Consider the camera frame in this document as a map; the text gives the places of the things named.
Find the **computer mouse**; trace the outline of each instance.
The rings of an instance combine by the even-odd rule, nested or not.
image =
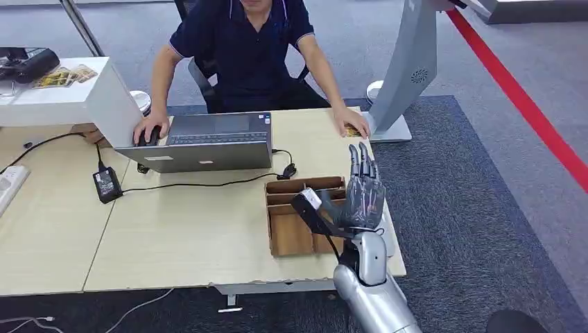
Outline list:
[[[145,147],[145,146],[156,146],[157,142],[159,141],[159,134],[162,131],[161,126],[155,126],[151,131],[151,139],[149,142],[145,141],[145,130],[141,131],[141,136],[139,137],[139,143],[136,145],[137,147]]]

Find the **navy polo shirt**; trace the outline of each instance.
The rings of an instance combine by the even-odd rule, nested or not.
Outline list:
[[[215,59],[225,106],[271,99],[285,89],[288,44],[314,33],[303,0],[273,0],[268,21],[255,31],[239,0],[201,1],[171,36],[182,57]]]

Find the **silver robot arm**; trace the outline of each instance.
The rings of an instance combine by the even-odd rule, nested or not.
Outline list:
[[[365,333],[422,333],[406,297],[388,274],[386,244],[377,233],[386,189],[365,145],[349,146],[351,179],[342,208],[332,204],[327,191],[300,192],[291,202],[313,233],[323,234],[337,254],[335,288]],[[324,210],[333,223],[319,213]],[[330,237],[345,239],[340,255]]]
[[[339,264],[333,279],[337,292],[363,331],[422,333],[404,294],[386,272],[386,245],[380,235],[362,232],[354,237],[353,242],[359,251],[359,273],[345,264]]]

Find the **man's left hand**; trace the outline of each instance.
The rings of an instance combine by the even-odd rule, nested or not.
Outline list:
[[[368,136],[370,136],[370,126],[365,118],[363,118],[360,113],[349,109],[347,106],[333,106],[333,117],[335,119],[335,125],[342,137],[347,134],[345,124],[355,127],[364,139],[367,139]]]

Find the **blue carpet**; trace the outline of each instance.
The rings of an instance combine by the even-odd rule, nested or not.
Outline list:
[[[348,105],[368,105],[363,100]],[[201,113],[174,107],[171,114]],[[375,144],[408,276],[398,283],[423,332],[484,332],[493,311],[522,310],[551,333],[588,332],[562,278],[452,96],[422,97],[407,113],[411,142]],[[0,318],[55,316],[66,333],[104,332],[164,291],[0,299]],[[217,314],[214,289],[178,289],[129,315],[119,332],[359,332],[333,293],[243,296]],[[7,332],[15,325],[2,325]],[[20,332],[40,332],[26,326]]]

